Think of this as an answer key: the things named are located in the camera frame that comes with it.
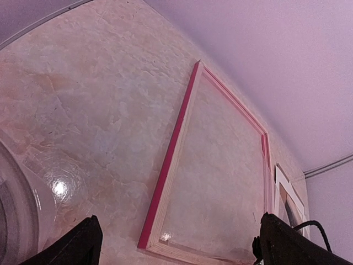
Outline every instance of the marble-textured wall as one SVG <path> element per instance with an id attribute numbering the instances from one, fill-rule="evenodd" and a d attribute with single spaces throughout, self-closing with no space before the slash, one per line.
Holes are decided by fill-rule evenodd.
<path id="1" fill-rule="evenodd" d="M 199 59 L 268 129 L 272 170 L 307 205 L 285 144 L 198 47 L 142 0 L 95 0 L 0 51 L 0 139 L 57 192 L 51 242 L 95 214 L 101 264 L 169 264 L 136 246 Z"/>

